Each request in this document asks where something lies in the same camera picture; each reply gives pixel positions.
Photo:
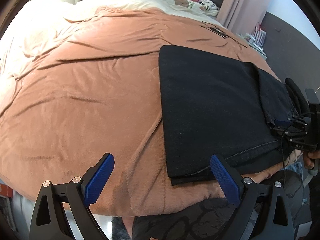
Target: silver bolt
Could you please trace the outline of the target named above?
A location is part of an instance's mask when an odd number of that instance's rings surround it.
[[[276,187],[281,187],[281,183],[280,183],[279,181],[276,181],[276,182],[275,182],[275,186],[276,186]]]
[[[50,185],[50,181],[45,181],[43,184],[42,184],[42,186],[44,186],[44,187],[48,187]]]
[[[72,182],[73,182],[73,183],[78,183],[79,181],[81,181],[81,178],[80,178],[80,177],[74,177],[74,178],[72,179]]]
[[[252,179],[246,177],[246,178],[244,178],[244,182],[245,182],[246,184],[251,184],[251,183],[252,183]]]

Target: black wire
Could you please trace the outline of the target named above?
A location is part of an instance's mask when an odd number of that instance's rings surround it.
[[[283,169],[284,169],[284,179],[283,179],[283,186],[285,185],[285,164],[284,164],[284,153],[283,153],[283,137],[285,135],[285,132],[287,132],[287,130],[294,124],[295,121],[297,121],[299,118],[303,117],[304,115],[307,114],[314,114],[311,112],[307,112],[307,113],[303,113],[298,115],[297,117],[295,117],[295,119],[293,119],[291,121],[291,124],[283,131],[282,135],[281,135],[281,140],[280,140],[280,145],[281,145],[281,154],[282,154],[282,164],[283,164]]]
[[[243,45],[241,42],[239,42],[239,41],[237,41],[236,39],[234,39],[233,37],[229,36],[229,35],[226,34],[223,30],[219,29],[217,26],[215,26],[215,25],[213,25],[213,24],[211,24],[211,23],[203,22],[203,21],[202,21],[202,23],[205,25],[205,27],[204,27],[204,26],[201,26],[201,25],[200,25],[200,27],[205,28],[205,29],[211,31],[211,32],[213,32],[213,33],[221,36],[221,37],[224,38],[224,39],[230,38],[230,39],[232,39],[233,41],[235,41],[236,43],[238,43],[239,45],[244,46],[245,48],[247,48],[247,46]]]

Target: blue textured pad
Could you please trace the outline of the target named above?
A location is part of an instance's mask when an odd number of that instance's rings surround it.
[[[85,206],[89,207],[89,205],[96,203],[114,167],[115,159],[112,154],[109,154],[85,188],[83,201]]]
[[[239,206],[241,203],[240,189],[216,155],[210,158],[210,168],[228,202],[236,207]]]

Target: fleece blanket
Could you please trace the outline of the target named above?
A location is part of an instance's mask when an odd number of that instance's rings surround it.
[[[172,213],[224,197],[216,181],[171,186],[159,49],[167,44],[200,49],[275,74],[254,49],[223,39],[200,21],[155,7],[126,10],[121,6],[135,0],[114,1],[84,0],[57,15],[55,25],[33,29],[17,49],[28,59],[23,66],[12,63],[15,51],[12,57],[7,52],[0,68],[0,178],[35,201],[44,181],[69,182],[109,152],[115,169],[90,206],[95,214]],[[293,152],[286,164],[299,156]],[[281,167],[249,176],[260,182]]]

